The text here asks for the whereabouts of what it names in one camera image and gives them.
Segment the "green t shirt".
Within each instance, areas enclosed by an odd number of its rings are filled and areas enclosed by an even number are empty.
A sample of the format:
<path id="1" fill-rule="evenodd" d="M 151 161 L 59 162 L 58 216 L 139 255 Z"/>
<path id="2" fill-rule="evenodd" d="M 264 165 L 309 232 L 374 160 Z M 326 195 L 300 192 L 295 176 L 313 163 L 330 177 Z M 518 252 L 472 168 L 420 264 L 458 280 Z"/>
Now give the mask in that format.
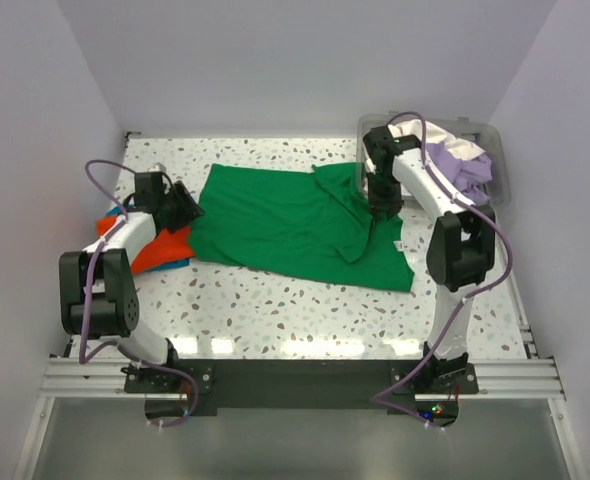
<path id="1" fill-rule="evenodd" d="M 188 244 L 203 262 L 408 293 L 414 272 L 396 247 L 399 217 L 376 220 L 350 163 L 308 172 L 215 164 Z"/>

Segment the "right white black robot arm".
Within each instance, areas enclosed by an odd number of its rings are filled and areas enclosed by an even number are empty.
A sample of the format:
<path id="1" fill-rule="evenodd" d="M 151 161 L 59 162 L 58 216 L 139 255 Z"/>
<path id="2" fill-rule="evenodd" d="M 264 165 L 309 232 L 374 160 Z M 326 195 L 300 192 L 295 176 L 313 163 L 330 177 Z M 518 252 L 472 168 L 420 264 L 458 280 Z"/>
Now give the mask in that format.
<path id="1" fill-rule="evenodd" d="M 462 196 L 417 136 L 378 126 L 362 137 L 362 145 L 362 183 L 373 217 L 399 214 L 406 190 L 433 223 L 426 267 L 437 291 L 426 348 L 439 360 L 459 359 L 467 354 L 472 309 L 467 296 L 485 282 L 495 263 L 494 211 L 478 209 Z"/>

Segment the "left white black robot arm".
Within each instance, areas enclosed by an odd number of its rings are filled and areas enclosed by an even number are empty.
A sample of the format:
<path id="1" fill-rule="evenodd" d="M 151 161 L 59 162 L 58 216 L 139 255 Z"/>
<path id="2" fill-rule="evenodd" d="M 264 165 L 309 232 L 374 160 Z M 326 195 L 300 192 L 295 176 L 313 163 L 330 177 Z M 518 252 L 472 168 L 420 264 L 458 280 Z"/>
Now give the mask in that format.
<path id="1" fill-rule="evenodd" d="M 161 170 L 136 172 L 125 200 L 98 239 L 59 258 L 61 323 L 79 337 L 78 361 L 89 362 L 107 347 L 146 365 L 170 367 L 172 342 L 140 318 L 133 265 L 164 233 L 184 233 L 204 214 L 180 180 Z"/>

